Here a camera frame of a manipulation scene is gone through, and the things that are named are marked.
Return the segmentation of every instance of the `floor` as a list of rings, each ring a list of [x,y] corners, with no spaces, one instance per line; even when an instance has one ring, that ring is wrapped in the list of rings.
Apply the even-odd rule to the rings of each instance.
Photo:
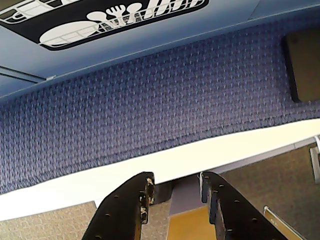
[[[307,240],[320,235],[320,185],[315,184],[308,145],[221,174],[258,210],[268,205]],[[0,221],[0,240],[79,240],[96,211],[93,202]],[[142,240],[215,239],[197,176],[174,183],[169,201],[149,208]]]

